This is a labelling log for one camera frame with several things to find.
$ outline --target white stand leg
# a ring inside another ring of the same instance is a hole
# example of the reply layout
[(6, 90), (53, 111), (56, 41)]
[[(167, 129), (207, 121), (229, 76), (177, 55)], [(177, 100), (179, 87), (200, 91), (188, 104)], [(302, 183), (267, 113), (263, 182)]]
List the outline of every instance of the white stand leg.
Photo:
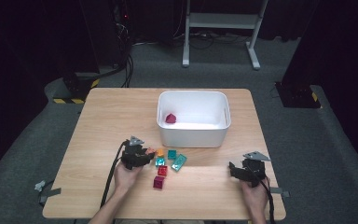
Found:
[(183, 46), (183, 67), (190, 66), (190, 46), (189, 46), (189, 37), (190, 37), (190, 0), (187, 0), (187, 9), (186, 9), (186, 28), (185, 28), (185, 44)]
[(268, 1), (269, 0), (263, 0), (260, 12), (257, 17), (257, 22), (255, 24), (255, 29), (252, 34), (251, 42), (246, 42), (246, 48), (248, 49), (254, 70), (260, 69), (260, 63), (258, 62), (257, 56), (255, 55), (255, 41), (257, 40), (258, 31), (260, 30), (261, 22), (263, 21), (264, 12), (266, 11)]

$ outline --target black curtain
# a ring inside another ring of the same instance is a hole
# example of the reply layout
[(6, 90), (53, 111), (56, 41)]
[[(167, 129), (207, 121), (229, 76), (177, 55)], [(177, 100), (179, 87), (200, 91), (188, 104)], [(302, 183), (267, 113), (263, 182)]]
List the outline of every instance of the black curtain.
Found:
[(42, 8), (40, 1), (0, 0), (0, 160), (48, 102), (45, 86), (60, 77)]
[(269, 0), (259, 37), (296, 40), (307, 29), (319, 0)]
[(345, 134), (358, 153), (358, 1), (329, 1), (337, 18), (335, 32), (325, 45), (325, 61), (315, 84), (323, 87)]

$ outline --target human hand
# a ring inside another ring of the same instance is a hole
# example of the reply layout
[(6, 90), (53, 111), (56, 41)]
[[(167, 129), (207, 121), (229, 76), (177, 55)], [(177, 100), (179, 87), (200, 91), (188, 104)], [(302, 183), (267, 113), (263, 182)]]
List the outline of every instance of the human hand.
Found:
[(115, 190), (130, 189), (133, 184), (135, 184), (138, 174), (142, 171), (143, 166), (133, 167), (132, 170), (129, 170), (125, 165), (120, 162), (115, 168)]
[[(269, 179), (267, 177), (262, 181), (266, 186), (269, 185)], [(240, 180), (240, 183), (243, 192), (243, 199), (252, 217), (253, 223), (266, 223), (264, 210), (266, 209), (267, 201), (269, 200), (266, 189), (261, 183), (254, 188), (251, 187), (250, 182)]]

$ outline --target wooden table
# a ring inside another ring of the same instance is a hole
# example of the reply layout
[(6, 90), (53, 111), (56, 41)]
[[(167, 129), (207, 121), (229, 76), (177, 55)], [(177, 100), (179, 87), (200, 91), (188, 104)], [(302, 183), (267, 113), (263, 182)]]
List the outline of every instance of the wooden table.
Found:
[[(145, 141), (143, 147), (163, 147), (167, 155), (156, 118), (158, 97), (164, 91), (168, 90), (91, 90), (52, 186), (62, 192), (48, 198), (44, 217), (91, 218), (100, 207), (117, 150), (132, 135)], [(179, 172), (168, 170), (162, 190), (153, 188), (157, 175), (154, 161), (147, 164), (117, 218), (249, 219), (239, 180), (230, 176), (227, 166), (232, 161), (241, 167), (242, 155), (248, 152), (259, 151), (269, 156), (252, 95), (244, 89), (208, 91), (221, 91), (228, 98), (232, 122), (222, 146), (176, 148), (178, 154), (187, 156), (187, 161)], [(266, 174), (270, 185), (278, 187), (271, 162), (266, 162)], [(275, 219), (284, 219), (281, 195), (273, 197)]]

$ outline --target black device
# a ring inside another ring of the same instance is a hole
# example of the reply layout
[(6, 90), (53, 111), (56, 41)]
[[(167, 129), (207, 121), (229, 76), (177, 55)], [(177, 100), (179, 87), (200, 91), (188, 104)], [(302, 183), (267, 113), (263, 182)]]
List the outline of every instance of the black device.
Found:
[(266, 167), (263, 161), (269, 161), (269, 158), (257, 151), (243, 156), (245, 160), (242, 161), (242, 168), (235, 167), (231, 161), (228, 163), (230, 174), (237, 179), (251, 182), (254, 188), (260, 180), (266, 178)]
[(131, 136), (130, 140), (126, 140), (121, 143), (120, 148), (117, 151), (117, 155), (113, 160), (112, 167), (110, 168), (109, 176), (106, 180), (105, 189), (103, 191), (103, 198), (101, 200), (101, 207), (105, 204), (107, 192), (109, 191), (110, 182), (112, 181), (113, 174), (117, 162), (119, 160), (118, 156), (120, 155), (121, 149), (124, 147), (124, 151), (121, 153), (121, 161), (124, 163), (125, 167), (129, 170), (132, 170), (133, 167), (144, 166), (150, 163), (151, 160), (155, 157), (156, 152), (150, 152), (146, 154), (147, 148), (142, 148), (144, 141), (141, 139)]
[(142, 140), (134, 136), (123, 143), (125, 148), (121, 155), (121, 161), (127, 169), (132, 170), (133, 167), (144, 166), (155, 157), (155, 152), (146, 154), (147, 148), (143, 148), (142, 143)]

